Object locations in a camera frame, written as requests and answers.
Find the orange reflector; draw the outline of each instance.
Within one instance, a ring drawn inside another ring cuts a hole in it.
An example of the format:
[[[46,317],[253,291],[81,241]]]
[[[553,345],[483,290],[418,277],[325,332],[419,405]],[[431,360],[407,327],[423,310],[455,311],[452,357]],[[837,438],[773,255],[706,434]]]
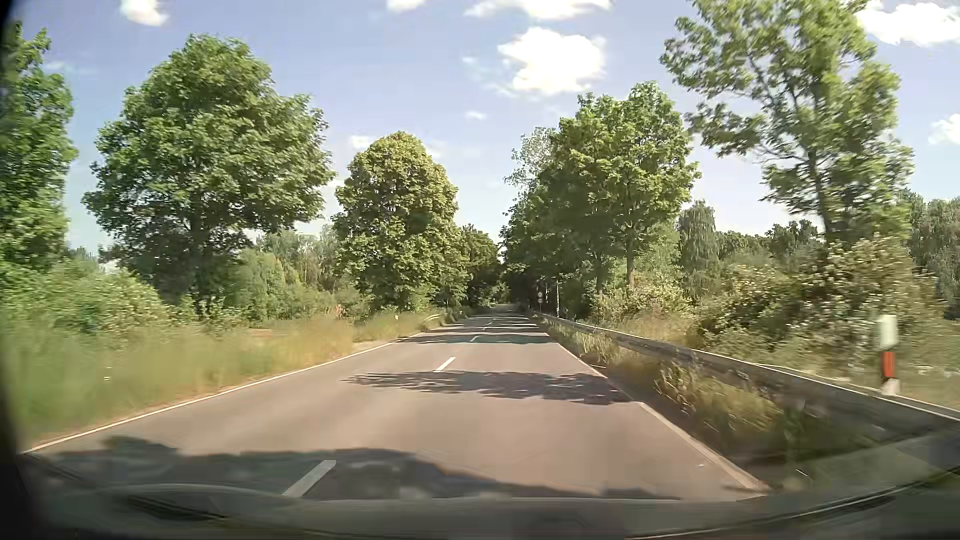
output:
[[[893,351],[884,351],[880,353],[880,365],[883,372],[883,378],[893,379],[895,376],[894,372],[894,352]]]

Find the sky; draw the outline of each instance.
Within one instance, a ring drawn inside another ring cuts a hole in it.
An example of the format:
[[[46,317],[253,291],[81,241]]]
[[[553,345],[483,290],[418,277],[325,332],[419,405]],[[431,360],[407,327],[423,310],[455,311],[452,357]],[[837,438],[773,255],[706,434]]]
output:
[[[860,14],[878,58],[902,77],[896,134],[916,153],[911,187],[927,199],[960,195],[950,173],[960,165],[958,6],[872,0]],[[63,73],[73,93],[69,135],[80,155],[66,179],[67,239],[88,249],[110,242],[81,202],[96,185],[97,131],[118,116],[125,89],[190,34],[243,39],[272,67],[278,92],[310,94],[324,111],[338,172],[323,189],[327,218],[356,152],[402,130],[459,188],[457,222],[497,238],[516,197],[503,183],[511,150],[572,115],[578,93],[622,99],[656,81],[680,111],[699,101],[659,62],[674,21],[693,15],[683,0],[26,0],[14,9],[26,36],[47,29],[45,68]],[[715,208],[718,230],[763,233],[790,219],[760,201],[767,191],[755,164],[700,146],[692,158],[703,173],[693,197]]]

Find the asphalt road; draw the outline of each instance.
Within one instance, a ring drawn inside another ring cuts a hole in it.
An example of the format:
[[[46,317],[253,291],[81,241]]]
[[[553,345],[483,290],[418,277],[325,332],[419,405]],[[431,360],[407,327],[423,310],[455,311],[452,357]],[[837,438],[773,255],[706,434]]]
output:
[[[525,317],[472,317],[37,451],[100,484],[731,501],[758,484]]]

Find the cloud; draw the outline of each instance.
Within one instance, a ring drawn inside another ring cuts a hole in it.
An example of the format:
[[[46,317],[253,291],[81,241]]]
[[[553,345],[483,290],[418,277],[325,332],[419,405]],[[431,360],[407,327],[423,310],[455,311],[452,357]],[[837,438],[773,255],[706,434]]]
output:
[[[160,26],[170,15],[161,13],[157,0],[120,0],[120,13],[129,20],[147,26]]]
[[[937,120],[933,123],[933,135],[929,139],[930,144],[939,144],[948,142],[960,144],[960,114],[952,114],[946,120]]]
[[[73,63],[62,60],[46,61],[43,70],[49,73],[64,73],[67,75],[93,75],[95,70],[89,67],[78,67]]]
[[[519,9],[537,20],[561,20],[594,9],[609,10],[612,3],[612,0],[482,0],[464,14],[486,17],[502,10]]]
[[[561,36],[534,27],[497,50],[507,65],[520,66],[510,88],[551,96],[585,90],[589,80],[602,77],[604,44],[601,37]]]
[[[367,135],[351,135],[349,139],[350,148],[357,152],[367,150],[373,144],[373,137]]]
[[[885,12],[882,0],[870,0],[857,17],[867,33],[892,45],[912,41],[929,47],[960,41],[960,8],[956,7],[920,2],[900,4],[893,11]]]
[[[409,12],[425,2],[426,0],[387,0],[387,10],[394,13]]]

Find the metal guardrail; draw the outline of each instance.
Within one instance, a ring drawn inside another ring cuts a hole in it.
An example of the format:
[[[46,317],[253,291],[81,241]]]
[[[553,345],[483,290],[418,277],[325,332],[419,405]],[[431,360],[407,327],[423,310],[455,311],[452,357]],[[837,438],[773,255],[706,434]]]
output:
[[[831,422],[859,430],[877,440],[920,435],[960,425],[960,410],[945,406],[902,396],[884,396],[874,388],[841,385],[835,380],[789,368],[689,349],[545,313],[533,314],[575,331],[603,335],[620,347],[657,360],[696,369],[726,384],[758,392],[781,406],[827,417]]]

